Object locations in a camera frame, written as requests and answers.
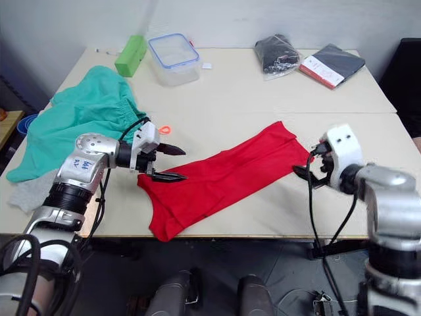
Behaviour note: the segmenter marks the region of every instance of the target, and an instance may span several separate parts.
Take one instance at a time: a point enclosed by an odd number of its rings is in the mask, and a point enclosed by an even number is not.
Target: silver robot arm
[[[76,232],[85,221],[87,204],[98,189],[105,169],[131,168],[162,182],[185,179],[179,174],[155,172],[153,161],[157,151],[169,155],[186,154],[176,146],[161,143],[159,132],[151,122],[146,122],[136,130],[132,145],[100,134],[79,136],[74,151],[59,169],[49,196],[34,211],[24,234],[35,236],[40,244],[60,240],[78,245],[81,238]],[[17,242],[3,258],[0,271],[3,271],[0,273],[0,315],[14,315],[18,310],[28,267],[17,269],[20,268],[17,262],[26,257],[22,254],[30,248],[28,241]],[[37,276],[28,315],[45,315],[51,312],[56,280],[50,270],[60,270],[69,255],[69,249],[62,244],[41,248],[40,259],[43,265]]]
[[[323,135],[313,155],[323,159],[328,185],[357,193],[367,205],[369,259],[361,284],[359,315],[421,315],[421,198],[415,178],[405,172],[365,165],[349,126]],[[294,168],[301,178],[303,169]]]

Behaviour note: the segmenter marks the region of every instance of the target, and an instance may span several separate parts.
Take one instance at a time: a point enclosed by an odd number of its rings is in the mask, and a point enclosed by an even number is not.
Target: green box
[[[123,52],[121,52],[114,63],[118,73],[123,77],[132,77],[143,56],[145,56],[146,49],[147,45],[143,36],[130,36]]]

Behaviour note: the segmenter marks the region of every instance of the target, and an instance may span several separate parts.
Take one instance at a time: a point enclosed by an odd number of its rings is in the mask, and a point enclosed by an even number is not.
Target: blue bowl
[[[38,114],[33,114],[20,120],[16,127],[18,132],[25,136],[28,133],[29,125],[31,125],[32,121],[35,120],[37,116]]]

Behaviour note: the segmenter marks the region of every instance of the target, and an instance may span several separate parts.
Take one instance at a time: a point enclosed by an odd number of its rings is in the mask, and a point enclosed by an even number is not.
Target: green cloth
[[[20,166],[7,174],[11,182],[34,179],[57,169],[76,138],[88,132],[118,139],[146,113],[138,111],[128,83],[111,69],[95,66],[75,87],[57,93],[53,107],[30,125]],[[131,143],[134,130],[124,138]]]

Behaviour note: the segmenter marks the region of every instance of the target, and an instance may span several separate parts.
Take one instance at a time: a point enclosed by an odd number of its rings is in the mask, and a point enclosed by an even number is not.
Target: table
[[[0,122],[0,149],[13,133],[19,120],[24,116],[24,111],[9,111],[7,117]]]
[[[149,54],[135,76],[128,79],[139,108],[147,111],[157,126],[171,125],[172,133],[163,136],[162,141],[178,145],[187,152],[186,156],[179,157],[159,155],[155,165],[157,170],[214,155],[254,136],[272,122],[281,120],[288,130],[297,135],[305,148],[317,144],[319,137],[332,125],[347,122],[359,138],[367,162],[375,161],[379,165],[408,171],[421,178],[421,155],[394,113],[395,109],[366,69],[362,69],[342,87],[330,91],[300,73],[270,82],[261,81],[262,77],[255,80],[260,75],[258,65],[254,65],[253,75],[251,66],[245,66],[255,62],[250,49],[202,49],[199,53],[203,61],[213,64],[214,69],[202,70],[201,79],[197,82],[173,88],[160,87],[149,68]],[[228,86],[229,78],[222,77],[229,74],[226,63],[235,62],[239,56],[242,56],[243,67],[228,64],[233,67],[231,77],[238,79],[233,84],[233,90],[229,91],[222,87],[218,78]],[[113,56],[87,50],[60,90],[77,84],[93,65],[114,68],[114,59]],[[244,73],[240,72],[242,68],[245,68]],[[310,95],[299,93],[303,89],[307,89]],[[266,101],[259,107],[255,106],[256,95],[266,96]],[[6,172],[18,166],[25,146],[26,140]],[[315,162],[312,168],[316,170],[318,164],[320,161]],[[0,221],[0,232],[21,232],[29,218],[19,209],[7,205],[7,197],[14,185],[7,182],[4,175],[0,178],[0,217],[5,220]],[[96,236],[151,236],[148,229],[153,213],[151,202],[146,193],[136,186],[136,178],[136,174],[126,169],[111,172],[106,214]],[[180,236],[312,238],[307,198],[307,183],[290,174],[187,228]],[[330,188],[315,191],[315,221],[321,237],[332,237],[351,200],[351,196]],[[365,237],[365,206],[358,202],[355,214],[340,238]]]

